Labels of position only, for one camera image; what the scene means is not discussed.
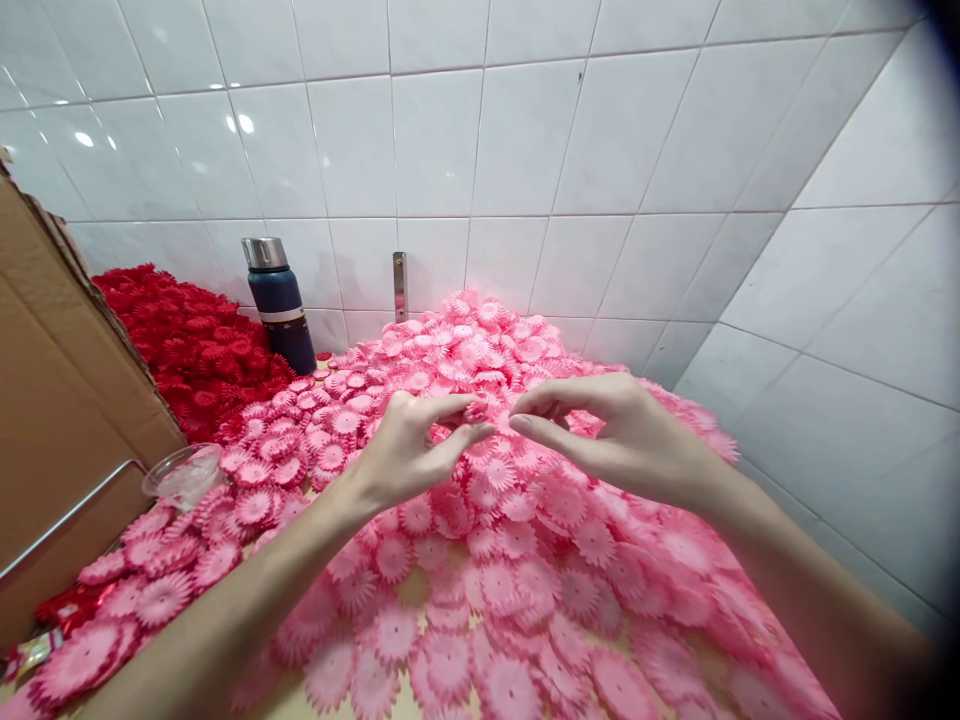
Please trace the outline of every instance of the silver cap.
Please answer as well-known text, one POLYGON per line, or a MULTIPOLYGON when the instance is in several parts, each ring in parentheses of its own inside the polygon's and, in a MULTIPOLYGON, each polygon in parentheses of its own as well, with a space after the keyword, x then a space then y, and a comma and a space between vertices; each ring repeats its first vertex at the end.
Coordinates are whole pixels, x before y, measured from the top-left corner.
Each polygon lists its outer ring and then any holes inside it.
POLYGON ((243 254, 251 270, 269 270, 289 265, 280 238, 243 238, 243 254))

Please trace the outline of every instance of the blue thermos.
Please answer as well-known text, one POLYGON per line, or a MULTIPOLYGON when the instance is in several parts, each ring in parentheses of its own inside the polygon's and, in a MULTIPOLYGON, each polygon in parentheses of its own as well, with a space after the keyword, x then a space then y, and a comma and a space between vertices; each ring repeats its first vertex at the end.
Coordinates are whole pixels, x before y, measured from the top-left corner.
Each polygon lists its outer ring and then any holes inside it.
POLYGON ((310 329, 303 312, 297 276, 290 269, 280 238, 243 238, 250 274, 247 282, 267 331, 270 349, 282 355, 297 375, 317 369, 310 329))

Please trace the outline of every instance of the hand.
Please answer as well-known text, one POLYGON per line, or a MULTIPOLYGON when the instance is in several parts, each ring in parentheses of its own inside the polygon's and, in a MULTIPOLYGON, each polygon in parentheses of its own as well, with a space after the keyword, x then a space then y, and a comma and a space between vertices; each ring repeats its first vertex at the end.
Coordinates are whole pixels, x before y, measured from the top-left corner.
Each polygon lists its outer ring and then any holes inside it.
POLYGON ((496 432, 487 423, 461 424, 463 409, 479 399, 475 395, 415 398, 402 390, 395 392, 376 434, 337 482, 359 493, 362 510, 371 516, 438 485, 450 477, 464 450, 496 432), (430 439, 434 423, 459 427, 434 446, 430 439))
POLYGON ((626 373, 548 380, 510 415, 511 428, 588 475, 657 502, 699 512, 736 482, 723 460, 626 373), (596 439, 569 431, 571 410, 606 423, 596 439))

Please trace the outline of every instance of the metal bracket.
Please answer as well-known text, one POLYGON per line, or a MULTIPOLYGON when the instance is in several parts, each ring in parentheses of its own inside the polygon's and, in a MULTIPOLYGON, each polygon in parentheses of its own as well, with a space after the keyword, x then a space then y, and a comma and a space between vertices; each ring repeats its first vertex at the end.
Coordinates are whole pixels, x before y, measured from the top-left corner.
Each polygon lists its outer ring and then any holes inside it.
POLYGON ((140 472, 142 472, 144 475, 147 474, 147 469, 143 466, 143 463, 140 462, 140 460, 138 460, 137 458, 130 458, 129 460, 124 460, 122 463, 120 463, 120 465, 117 466, 117 468, 112 473, 107 475, 107 477, 105 477, 100 482, 99 485, 97 485, 93 490, 91 490, 83 500, 81 500, 76 505, 74 505, 73 509, 70 510, 70 512, 68 512, 62 518, 57 520, 53 525, 51 525, 47 529, 47 531, 43 535, 38 537, 30 547, 28 547, 26 550, 20 553, 20 557, 18 557, 12 563, 7 565, 6 569, 4 569, 3 572, 0 572, 0 580, 3 580, 5 577, 7 577, 7 575, 9 575, 14 570, 16 570, 17 567, 24 560, 30 557, 30 555, 32 555, 37 550, 37 548, 43 545, 51 537, 53 537, 53 535, 57 532, 57 530, 62 528, 64 525, 66 525, 70 521, 70 518, 72 518, 74 515, 80 512, 83 509, 84 505, 86 505, 88 502, 93 500, 101 492, 106 490, 107 487, 109 487, 110 484, 113 483, 113 481, 120 476, 120 473, 126 470, 130 465, 135 465, 136 467, 140 468, 140 472))
POLYGON ((407 254, 393 254, 393 305, 395 322, 407 319, 407 254))

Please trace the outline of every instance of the plastic cup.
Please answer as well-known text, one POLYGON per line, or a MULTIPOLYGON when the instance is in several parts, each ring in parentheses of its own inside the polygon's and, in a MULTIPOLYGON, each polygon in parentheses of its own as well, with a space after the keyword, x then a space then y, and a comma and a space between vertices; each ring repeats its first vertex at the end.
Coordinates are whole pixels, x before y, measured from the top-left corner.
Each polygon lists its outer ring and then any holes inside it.
POLYGON ((167 498, 181 512, 189 512, 226 479, 220 469, 222 451, 216 443, 181 448, 154 465, 140 487, 144 495, 167 498))

